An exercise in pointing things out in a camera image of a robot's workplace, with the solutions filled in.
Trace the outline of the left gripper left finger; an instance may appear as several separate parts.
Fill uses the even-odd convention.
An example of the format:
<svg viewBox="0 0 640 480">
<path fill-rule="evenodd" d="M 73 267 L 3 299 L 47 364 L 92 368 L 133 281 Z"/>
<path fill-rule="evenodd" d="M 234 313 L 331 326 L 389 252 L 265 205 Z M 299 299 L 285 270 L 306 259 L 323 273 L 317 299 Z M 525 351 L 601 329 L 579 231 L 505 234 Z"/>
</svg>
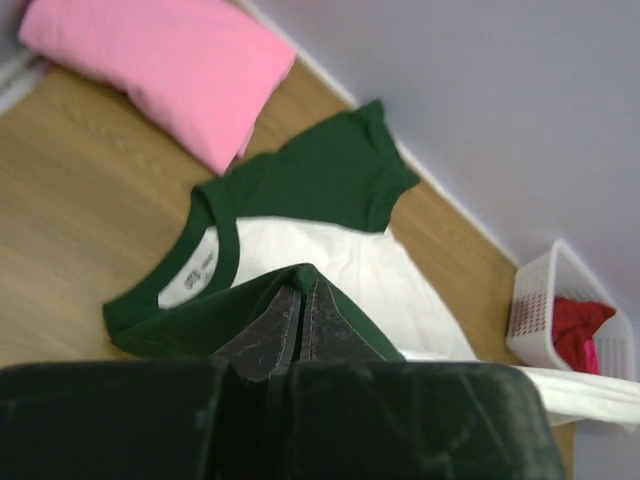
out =
<svg viewBox="0 0 640 480">
<path fill-rule="evenodd" d="M 266 310 L 213 357 L 228 361 L 247 381 L 266 383 L 284 376 L 297 358 L 302 315 L 303 294 L 283 286 Z"/>
</svg>

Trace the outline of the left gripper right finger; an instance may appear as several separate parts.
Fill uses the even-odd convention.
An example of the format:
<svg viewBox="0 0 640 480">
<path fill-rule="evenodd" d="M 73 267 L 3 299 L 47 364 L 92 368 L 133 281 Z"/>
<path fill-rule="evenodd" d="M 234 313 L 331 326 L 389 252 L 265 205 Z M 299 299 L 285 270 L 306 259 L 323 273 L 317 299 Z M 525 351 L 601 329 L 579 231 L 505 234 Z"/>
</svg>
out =
<svg viewBox="0 0 640 480">
<path fill-rule="evenodd" d="M 299 361 L 366 362 L 382 359 L 339 312 L 328 282 L 317 280 L 305 300 Z"/>
</svg>

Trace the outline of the white and green t-shirt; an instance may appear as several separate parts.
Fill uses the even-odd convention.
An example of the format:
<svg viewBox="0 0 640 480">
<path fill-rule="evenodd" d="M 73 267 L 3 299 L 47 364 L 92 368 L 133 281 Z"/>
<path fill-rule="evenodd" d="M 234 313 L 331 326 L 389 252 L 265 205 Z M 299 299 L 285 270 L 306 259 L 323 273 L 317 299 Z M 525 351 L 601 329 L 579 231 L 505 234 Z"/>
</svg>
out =
<svg viewBox="0 0 640 480">
<path fill-rule="evenodd" d="M 473 362 L 461 326 L 390 228 L 419 184 L 381 102 L 338 113 L 279 150 L 192 189 L 183 232 L 103 308 L 111 342 L 146 358 L 208 357 L 277 291 L 328 282 L 342 316 L 387 361 Z"/>
</svg>

